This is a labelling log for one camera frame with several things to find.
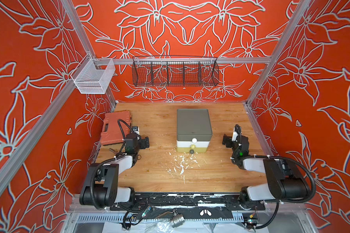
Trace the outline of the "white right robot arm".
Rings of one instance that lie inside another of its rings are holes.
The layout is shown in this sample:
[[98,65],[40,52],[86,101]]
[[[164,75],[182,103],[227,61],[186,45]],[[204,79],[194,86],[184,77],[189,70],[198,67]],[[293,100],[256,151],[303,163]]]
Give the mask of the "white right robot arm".
[[232,149],[231,162],[239,169],[266,176],[266,183],[241,189],[239,204],[242,207],[248,208],[260,201],[305,203],[315,196],[315,179],[303,164],[286,157],[250,155],[248,139],[236,124],[232,136],[224,135],[222,141]]

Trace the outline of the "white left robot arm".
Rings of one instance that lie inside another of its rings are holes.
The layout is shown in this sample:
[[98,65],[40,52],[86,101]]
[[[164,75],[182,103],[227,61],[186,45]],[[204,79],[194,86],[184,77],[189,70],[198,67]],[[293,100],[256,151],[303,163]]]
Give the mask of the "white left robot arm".
[[142,138],[126,121],[117,120],[123,144],[113,158],[90,165],[79,195],[81,205],[97,210],[123,203],[133,203],[132,187],[119,187],[119,175],[136,165],[140,150],[150,147],[149,137]]

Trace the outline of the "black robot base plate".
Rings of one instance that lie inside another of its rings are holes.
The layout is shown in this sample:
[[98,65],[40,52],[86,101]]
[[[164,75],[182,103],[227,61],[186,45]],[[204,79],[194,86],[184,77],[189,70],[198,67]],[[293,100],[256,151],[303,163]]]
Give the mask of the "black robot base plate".
[[126,223],[154,223],[170,220],[175,215],[183,215],[186,222],[200,221],[204,223],[240,223],[249,219],[258,219],[258,213],[266,210],[262,201],[253,203],[251,207],[242,207],[238,193],[149,193],[139,192],[134,202],[145,200],[138,210],[147,204],[149,210],[143,218],[142,213],[127,216],[131,220]]

